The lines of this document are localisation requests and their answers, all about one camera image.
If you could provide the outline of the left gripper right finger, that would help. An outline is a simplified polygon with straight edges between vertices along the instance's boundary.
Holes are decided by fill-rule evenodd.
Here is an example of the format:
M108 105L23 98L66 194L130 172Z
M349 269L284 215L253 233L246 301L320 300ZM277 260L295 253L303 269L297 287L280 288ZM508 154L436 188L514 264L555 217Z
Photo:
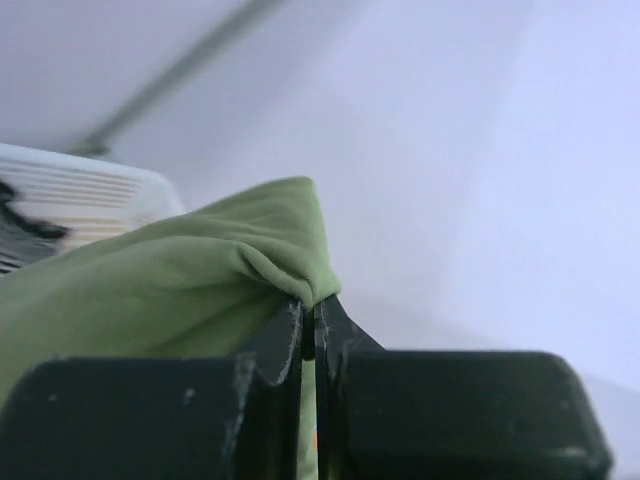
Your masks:
M607 479L589 396L540 351L387 350L336 297L313 311L322 479Z

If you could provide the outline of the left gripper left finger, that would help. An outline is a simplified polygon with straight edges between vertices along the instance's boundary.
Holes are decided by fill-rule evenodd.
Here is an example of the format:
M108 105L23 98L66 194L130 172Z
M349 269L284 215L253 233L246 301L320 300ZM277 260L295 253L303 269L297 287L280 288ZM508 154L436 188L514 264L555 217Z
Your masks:
M66 358L1 412L5 479L293 479L303 311L221 357Z

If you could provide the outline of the green tank top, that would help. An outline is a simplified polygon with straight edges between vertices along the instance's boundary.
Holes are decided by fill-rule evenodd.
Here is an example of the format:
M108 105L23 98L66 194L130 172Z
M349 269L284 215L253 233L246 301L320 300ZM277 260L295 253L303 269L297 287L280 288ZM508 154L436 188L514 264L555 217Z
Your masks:
M1 394L55 356L226 355L340 288L314 182L266 182L4 277Z

